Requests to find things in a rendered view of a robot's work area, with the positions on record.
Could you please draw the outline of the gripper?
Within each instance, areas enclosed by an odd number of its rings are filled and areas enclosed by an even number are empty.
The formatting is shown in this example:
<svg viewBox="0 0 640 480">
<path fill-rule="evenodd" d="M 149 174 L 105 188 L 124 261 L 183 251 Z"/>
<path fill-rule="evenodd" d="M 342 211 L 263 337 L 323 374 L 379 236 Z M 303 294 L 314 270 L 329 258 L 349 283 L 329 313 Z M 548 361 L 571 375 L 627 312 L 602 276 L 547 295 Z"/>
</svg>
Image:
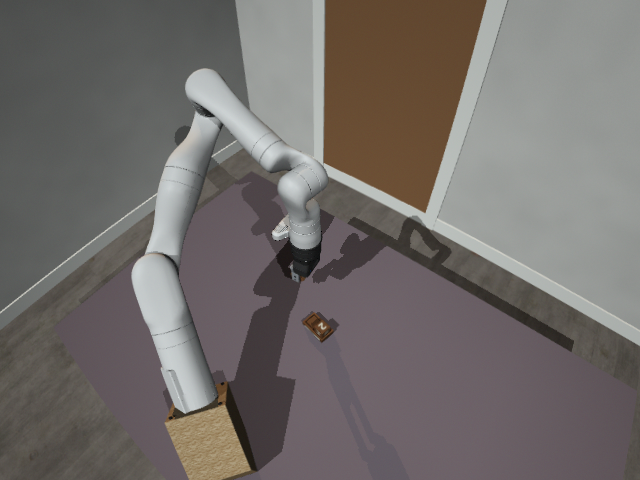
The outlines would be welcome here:
<svg viewBox="0 0 640 480">
<path fill-rule="evenodd" d="M 282 240 L 289 237 L 291 253 L 294 257 L 293 264 L 290 266 L 292 280 L 300 282 L 300 276 L 309 277 L 318 262 L 321 253 L 321 224 L 319 228 L 311 234 L 298 234 L 294 232 L 289 225 L 288 214 L 272 231 L 274 240 Z M 293 272 L 294 271 L 294 272 Z"/>
</svg>

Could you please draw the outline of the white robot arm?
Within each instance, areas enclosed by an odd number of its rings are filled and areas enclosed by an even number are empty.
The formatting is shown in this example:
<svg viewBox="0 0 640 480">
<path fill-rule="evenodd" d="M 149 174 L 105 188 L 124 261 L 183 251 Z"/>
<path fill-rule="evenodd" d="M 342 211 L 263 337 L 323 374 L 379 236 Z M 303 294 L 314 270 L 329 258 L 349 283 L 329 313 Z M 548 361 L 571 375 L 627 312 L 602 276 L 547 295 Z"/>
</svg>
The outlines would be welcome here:
<svg viewBox="0 0 640 480">
<path fill-rule="evenodd" d="M 305 235 L 319 228 L 320 206 L 313 197 L 328 185 L 325 168 L 287 145 L 223 79 L 215 70 L 205 68 L 193 72 L 186 81 L 194 120 L 187 137 L 165 164 L 150 241 L 132 269 L 133 288 L 165 383 L 175 408 L 185 414 L 218 397 L 180 284 L 179 268 L 184 238 L 223 125 L 267 172 L 289 171 L 279 180 L 278 193 L 294 232 Z"/>
</svg>

